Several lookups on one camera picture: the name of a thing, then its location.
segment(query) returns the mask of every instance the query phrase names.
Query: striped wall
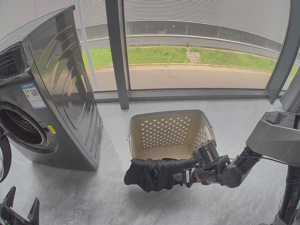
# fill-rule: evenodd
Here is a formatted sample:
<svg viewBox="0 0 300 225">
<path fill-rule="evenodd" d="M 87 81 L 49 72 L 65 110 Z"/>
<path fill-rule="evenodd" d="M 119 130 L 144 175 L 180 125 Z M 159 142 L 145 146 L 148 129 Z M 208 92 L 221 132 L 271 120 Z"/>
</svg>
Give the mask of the striped wall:
<svg viewBox="0 0 300 225">
<path fill-rule="evenodd" d="M 105 0 L 81 0 L 85 26 L 105 24 Z M 0 39 L 21 25 L 76 0 L 0 0 Z M 290 0 L 124 0 L 126 21 L 169 20 L 234 28 L 283 43 Z M 80 28 L 77 10 L 75 24 Z M 241 42 L 181 35 L 132 35 L 129 45 L 185 44 L 250 52 L 277 58 L 278 52 Z M 107 38 L 89 40 L 90 48 L 109 46 Z"/>
</svg>

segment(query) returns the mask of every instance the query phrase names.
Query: white laundry basket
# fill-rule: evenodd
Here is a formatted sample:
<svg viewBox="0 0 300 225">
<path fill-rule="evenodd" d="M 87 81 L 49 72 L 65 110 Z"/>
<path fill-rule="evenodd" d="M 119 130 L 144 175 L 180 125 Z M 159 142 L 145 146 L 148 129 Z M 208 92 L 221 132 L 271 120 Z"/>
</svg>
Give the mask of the white laundry basket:
<svg viewBox="0 0 300 225">
<path fill-rule="evenodd" d="M 131 159 L 190 159 L 194 148 L 210 139 L 216 141 L 213 127 L 200 110 L 135 115 L 127 130 Z"/>
</svg>

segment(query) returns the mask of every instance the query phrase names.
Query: plastic wrap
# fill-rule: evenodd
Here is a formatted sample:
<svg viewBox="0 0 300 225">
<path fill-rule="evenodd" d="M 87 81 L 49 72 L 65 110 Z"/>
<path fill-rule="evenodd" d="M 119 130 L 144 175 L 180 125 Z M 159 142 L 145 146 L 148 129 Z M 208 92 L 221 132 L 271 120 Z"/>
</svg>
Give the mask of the plastic wrap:
<svg viewBox="0 0 300 225">
<path fill-rule="evenodd" d="M 28 73 L 28 70 L 31 68 L 33 63 L 30 40 L 20 40 L 20 38 L 17 38 L 13 41 L 9 41 L 5 45 L 0 44 L 0 47 L 6 47 L 6 49 L 0 52 L 0 83 L 21 77 Z M 1 72 L 1 70 L 4 70 L 5 67 L 8 67 L 6 71 L 9 72 Z"/>
</svg>

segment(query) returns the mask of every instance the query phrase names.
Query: marble floor tile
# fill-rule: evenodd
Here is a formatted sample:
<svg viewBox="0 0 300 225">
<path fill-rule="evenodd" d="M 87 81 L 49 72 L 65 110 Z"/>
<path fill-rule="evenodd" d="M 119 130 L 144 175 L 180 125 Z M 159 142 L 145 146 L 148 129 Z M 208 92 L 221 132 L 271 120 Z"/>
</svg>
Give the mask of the marble floor tile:
<svg viewBox="0 0 300 225">
<path fill-rule="evenodd" d="M 122 171 L 111 174 L 78 173 L 75 218 L 108 224 L 172 224 L 209 216 L 204 186 L 145 193 L 137 185 L 125 185 Z"/>
<path fill-rule="evenodd" d="M 32 163 L 12 146 L 10 172 L 1 184 L 7 189 L 17 188 L 18 196 L 66 216 L 74 216 L 74 193 L 77 171 Z"/>
<path fill-rule="evenodd" d="M 40 224 L 74 225 L 74 218 L 40 208 Z"/>
<path fill-rule="evenodd" d="M 97 223 L 97 222 L 89 222 L 85 220 L 80 219 L 74 219 L 74 225 L 104 225 L 105 223 Z M 211 225 L 210 218 L 205 218 L 201 220 L 196 220 L 192 222 L 186 222 L 186 223 L 174 223 L 174 225 Z"/>
<path fill-rule="evenodd" d="M 212 225 L 252 225 L 254 219 L 252 214 L 255 214 L 258 209 L 259 204 L 257 202 L 251 202 L 235 210 L 212 216 L 211 222 Z"/>
<path fill-rule="evenodd" d="M 284 193 L 287 166 L 261 160 L 238 188 L 193 184 L 145 193 L 123 182 L 130 166 L 127 129 L 133 115 L 199 109 L 210 119 L 219 154 L 234 158 L 265 111 L 283 111 L 277 100 L 191 100 L 98 104 L 103 118 L 97 172 L 64 170 L 28 161 L 12 147 L 13 161 L 0 196 L 17 187 L 13 209 L 27 217 L 35 197 L 40 224 L 58 225 L 258 225 L 272 223 Z"/>
</svg>

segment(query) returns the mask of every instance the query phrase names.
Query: qr code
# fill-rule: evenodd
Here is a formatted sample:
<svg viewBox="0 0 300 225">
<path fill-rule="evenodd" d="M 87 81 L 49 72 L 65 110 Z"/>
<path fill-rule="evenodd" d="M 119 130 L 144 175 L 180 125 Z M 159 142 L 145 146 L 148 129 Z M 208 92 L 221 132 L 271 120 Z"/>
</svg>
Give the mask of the qr code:
<svg viewBox="0 0 300 225">
<path fill-rule="evenodd" d="M 39 94 L 38 94 L 38 91 L 37 91 L 37 89 L 36 88 L 34 88 L 34 89 L 31 89 L 31 94 L 32 94 L 32 96 L 34 96 L 34 97 L 36 97 L 36 96 L 38 96 Z"/>
</svg>

